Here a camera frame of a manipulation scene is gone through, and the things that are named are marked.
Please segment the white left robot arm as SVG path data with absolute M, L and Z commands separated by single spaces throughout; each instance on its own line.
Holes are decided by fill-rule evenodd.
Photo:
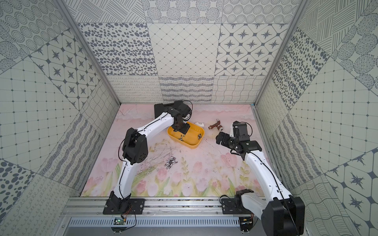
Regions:
M 120 144 L 123 165 L 118 182 L 112 191 L 117 200 L 123 201 L 131 196 L 132 183 L 137 168 L 148 156 L 149 142 L 169 127 L 186 135 L 190 129 L 188 120 L 192 116 L 193 106 L 179 100 L 154 106 L 155 119 L 139 128 L 129 128 Z

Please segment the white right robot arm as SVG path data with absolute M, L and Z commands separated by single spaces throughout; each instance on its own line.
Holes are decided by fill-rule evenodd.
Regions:
M 250 140 L 249 124 L 234 121 L 232 134 L 220 132 L 216 143 L 240 156 L 255 173 L 264 199 L 251 189 L 238 190 L 234 198 L 221 196 L 223 214 L 251 214 L 257 217 L 268 236 L 301 236 L 304 234 L 305 204 L 281 183 L 266 160 L 257 141 Z

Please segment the yellow plastic storage box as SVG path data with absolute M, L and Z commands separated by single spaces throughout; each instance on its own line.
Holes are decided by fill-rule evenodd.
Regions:
M 174 129 L 172 127 L 168 128 L 167 133 L 173 141 L 181 145 L 184 145 L 188 148 L 194 149 L 199 146 L 200 142 L 202 141 L 202 138 L 204 137 L 205 131 L 202 127 L 199 127 L 196 124 L 193 124 L 191 122 L 188 123 L 190 124 L 190 129 L 186 135 L 183 135 L 180 132 L 174 132 Z M 199 133 L 202 134 L 201 139 L 198 139 Z

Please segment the brown water tap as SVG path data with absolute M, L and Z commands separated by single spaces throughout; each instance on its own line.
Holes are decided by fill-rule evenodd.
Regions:
M 223 126 L 221 125 L 221 121 L 219 119 L 217 119 L 217 122 L 208 126 L 208 129 L 209 130 L 212 130 L 212 129 L 217 129 L 218 131 L 223 131 Z

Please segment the white pipe tee fitting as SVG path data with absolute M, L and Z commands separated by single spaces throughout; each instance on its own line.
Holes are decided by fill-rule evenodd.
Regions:
M 195 124 L 196 124 L 197 126 L 199 126 L 199 127 L 202 127 L 202 128 L 204 128 L 204 127 L 205 127 L 204 123 L 199 123 L 199 122 L 196 122 Z

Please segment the black plastic tool case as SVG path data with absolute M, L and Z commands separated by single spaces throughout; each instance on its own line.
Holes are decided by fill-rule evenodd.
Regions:
M 166 103 L 166 104 L 163 104 L 163 103 L 155 104 L 154 105 L 155 118 L 159 117 L 165 111 L 166 108 L 173 108 L 177 111 L 182 111 L 184 108 L 183 104 L 184 103 L 182 100 L 178 100 L 178 101 L 174 101 L 172 103 Z

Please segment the pile of metal bits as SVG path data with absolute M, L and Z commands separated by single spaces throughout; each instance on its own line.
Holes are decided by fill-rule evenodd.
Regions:
M 170 157 L 167 162 L 165 163 L 165 167 L 166 169 L 170 169 L 174 164 L 177 164 L 178 161 L 176 159 L 176 157 Z

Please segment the small green circuit board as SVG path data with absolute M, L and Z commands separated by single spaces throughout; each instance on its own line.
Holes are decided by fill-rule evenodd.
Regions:
M 124 225 L 124 224 L 125 224 L 124 219 L 119 218 L 119 217 L 114 219 L 113 225 Z

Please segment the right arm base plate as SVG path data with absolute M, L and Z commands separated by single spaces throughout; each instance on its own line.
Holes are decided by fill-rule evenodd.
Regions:
M 248 214 L 251 215 L 253 212 L 245 208 L 241 201 L 235 200 L 228 196 L 221 196 L 219 198 L 221 204 L 222 214 L 224 215 L 237 215 L 237 214 Z

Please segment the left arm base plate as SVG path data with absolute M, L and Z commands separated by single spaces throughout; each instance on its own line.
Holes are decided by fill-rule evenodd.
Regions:
M 123 215 L 126 213 L 141 215 L 144 210 L 145 201 L 145 199 L 141 198 L 132 198 L 131 195 L 121 199 L 115 195 L 114 191 L 111 191 L 102 213 L 104 215 Z

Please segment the aluminium mounting rail frame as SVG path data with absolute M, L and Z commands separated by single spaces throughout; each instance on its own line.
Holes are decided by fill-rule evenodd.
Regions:
M 126 213 L 104 215 L 105 198 L 73 198 L 65 206 L 62 217 L 68 225 L 76 227 L 109 227 L 122 232 L 132 227 L 239 227 L 250 231 L 257 217 L 248 214 L 222 214 L 220 197 L 144 198 L 141 215 Z M 113 225 L 115 218 L 122 218 L 124 225 Z

